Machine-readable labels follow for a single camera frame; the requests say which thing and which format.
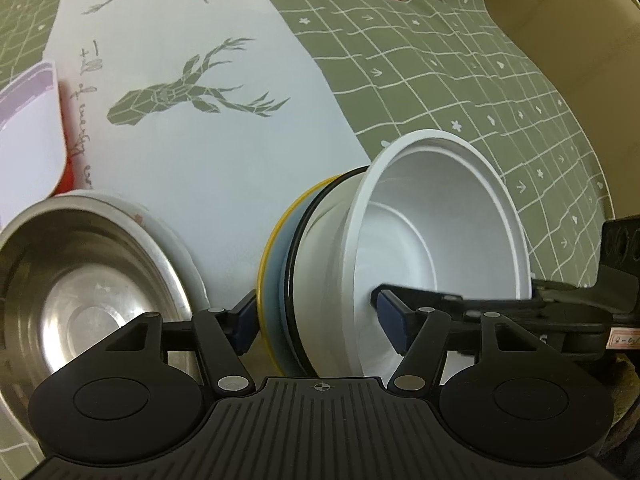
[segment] red object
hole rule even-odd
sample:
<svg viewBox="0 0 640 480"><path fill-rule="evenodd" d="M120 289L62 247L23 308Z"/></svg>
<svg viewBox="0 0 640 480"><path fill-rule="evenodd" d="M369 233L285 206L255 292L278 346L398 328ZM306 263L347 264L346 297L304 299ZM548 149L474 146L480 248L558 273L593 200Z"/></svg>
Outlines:
<svg viewBox="0 0 640 480"><path fill-rule="evenodd" d="M71 165L71 158L66 158L65 171L62 172L58 187L53 192L54 195L68 193L74 188L74 169Z"/></svg>

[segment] stainless steel bowl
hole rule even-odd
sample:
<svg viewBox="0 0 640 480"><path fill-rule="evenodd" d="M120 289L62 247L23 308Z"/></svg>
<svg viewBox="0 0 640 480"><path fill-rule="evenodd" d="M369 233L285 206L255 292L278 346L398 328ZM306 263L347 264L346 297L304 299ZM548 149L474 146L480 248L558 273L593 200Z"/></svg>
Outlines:
<svg viewBox="0 0 640 480"><path fill-rule="evenodd" d="M172 264L127 214L85 196L21 213L0 232L0 393L11 418L31 433L35 387L149 310L165 321L191 317ZM171 364L194 373L188 354Z"/></svg>

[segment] beige sofa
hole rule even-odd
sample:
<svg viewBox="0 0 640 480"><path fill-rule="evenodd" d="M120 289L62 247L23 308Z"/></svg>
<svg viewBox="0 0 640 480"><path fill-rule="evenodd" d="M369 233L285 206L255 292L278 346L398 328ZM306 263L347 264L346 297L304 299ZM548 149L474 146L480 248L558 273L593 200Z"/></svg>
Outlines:
<svg viewBox="0 0 640 480"><path fill-rule="evenodd" d="M640 214L640 9L631 0L485 0L589 137L616 216Z"/></svg>

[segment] white plastic bowl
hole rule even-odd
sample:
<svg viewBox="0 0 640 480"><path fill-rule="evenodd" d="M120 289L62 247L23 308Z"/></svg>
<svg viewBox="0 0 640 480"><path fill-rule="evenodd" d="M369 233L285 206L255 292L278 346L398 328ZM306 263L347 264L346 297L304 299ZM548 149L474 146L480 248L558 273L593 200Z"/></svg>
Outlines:
<svg viewBox="0 0 640 480"><path fill-rule="evenodd" d="M468 142L439 130L408 134L378 155L355 192L354 182L319 207L294 272L298 331L321 377L386 383L398 366L369 304L381 283L466 298L530 297L516 209Z"/></svg>

